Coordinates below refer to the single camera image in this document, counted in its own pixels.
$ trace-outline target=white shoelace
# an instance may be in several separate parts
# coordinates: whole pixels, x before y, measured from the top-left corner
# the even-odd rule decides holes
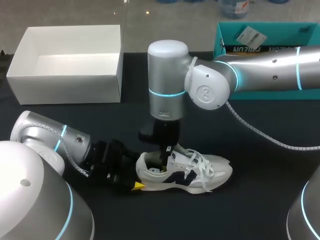
[[[213,169],[213,167],[211,165],[211,162],[209,160],[207,160],[200,152],[198,152],[196,150],[193,150],[193,149],[190,149],[190,148],[187,148],[185,150],[185,154],[186,155],[191,155],[192,154],[188,164],[190,166],[193,166],[193,167],[187,167],[186,169],[192,170],[194,168],[199,168],[200,180],[201,180],[201,183],[202,183],[202,187],[207,192],[211,192],[210,190],[207,189],[206,183],[205,183],[205,179],[204,179],[205,175],[207,177],[211,178],[215,174],[215,171],[214,171],[214,169]]]

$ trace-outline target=navy blue n logo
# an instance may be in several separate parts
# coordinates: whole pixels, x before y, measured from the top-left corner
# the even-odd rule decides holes
[[[179,184],[179,185],[189,186],[196,177],[197,177],[197,174],[193,170],[191,170],[191,172],[188,174],[188,176],[186,176],[186,178],[185,178],[184,171],[176,171],[163,182],[166,184],[175,182],[176,184]]]

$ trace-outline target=glowing blue light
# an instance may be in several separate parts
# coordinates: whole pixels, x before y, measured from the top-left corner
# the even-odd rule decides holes
[[[59,235],[55,238],[55,240],[59,240],[62,237],[62,235],[64,234],[65,230],[67,229],[68,224],[70,222],[71,215],[72,215],[72,210],[74,208],[74,197],[72,195],[72,191],[71,191],[69,184],[67,182],[66,182],[66,184],[67,184],[67,186],[69,188],[69,192],[70,192],[70,209],[69,209],[69,214],[68,214],[68,217],[66,218],[65,224],[64,224],[61,232],[59,233]]]
[[[67,129],[67,125],[64,125],[63,129],[62,129],[61,137],[63,137],[65,135],[66,129]],[[55,148],[54,148],[55,152],[58,150],[58,147],[59,147],[60,143],[61,143],[61,141],[59,139],[58,142],[55,145]]]
[[[157,93],[157,92],[150,90],[150,88],[149,88],[149,92],[156,95],[156,96],[165,97],[165,98],[178,97],[178,96],[181,96],[186,93],[185,91],[182,91],[182,92],[179,92],[176,94],[161,94],[161,93]]]
[[[305,212],[305,207],[304,207],[304,193],[305,193],[305,189],[306,189],[306,186],[307,184],[309,183],[309,181],[305,184],[303,190],[302,190],[302,194],[301,194],[301,208],[302,208],[302,214],[303,214],[303,217],[304,217],[304,220],[306,222],[306,224],[308,225],[308,227],[310,228],[311,232],[314,234],[314,236],[320,240],[320,236],[316,233],[316,231],[313,229],[313,227],[311,226],[310,222],[308,221],[308,218],[307,218],[307,215],[306,215],[306,212]]]
[[[225,64],[225,65],[229,66],[232,69],[232,71],[234,72],[235,77],[236,77],[236,86],[235,86],[235,89],[234,89],[234,92],[235,92],[237,90],[237,87],[238,87],[238,84],[239,84],[239,78],[238,78],[238,74],[237,74],[236,70],[234,69],[233,66],[231,66],[229,63],[226,63],[224,61],[215,61],[215,62],[216,63]]]
[[[296,48],[296,81],[298,83],[299,90],[302,90],[301,82],[300,82],[300,70],[299,70],[299,54],[300,54],[300,46]]]

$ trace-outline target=black tablecloth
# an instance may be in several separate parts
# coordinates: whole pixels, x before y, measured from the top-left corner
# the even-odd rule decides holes
[[[210,58],[212,53],[196,53]],[[0,68],[4,72],[2,57]],[[151,117],[147,54],[124,55],[121,103],[19,105],[0,83],[0,141],[8,140],[24,110],[88,133],[93,140],[123,141],[140,152],[156,147],[138,140]],[[246,121],[295,146],[320,145],[319,101],[231,101]],[[319,164],[319,152],[296,152],[265,140],[237,121],[226,106],[205,111],[187,100],[180,143],[232,162],[233,177],[211,194],[182,190],[116,194],[90,186],[78,175],[67,181],[84,198],[95,220],[95,240],[217,239],[285,240],[288,210]]]

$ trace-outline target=shoe tongue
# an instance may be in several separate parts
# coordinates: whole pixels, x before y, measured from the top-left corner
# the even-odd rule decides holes
[[[172,151],[171,155],[168,157],[166,168],[170,169],[174,164],[188,165],[189,161],[189,157],[177,151]]]

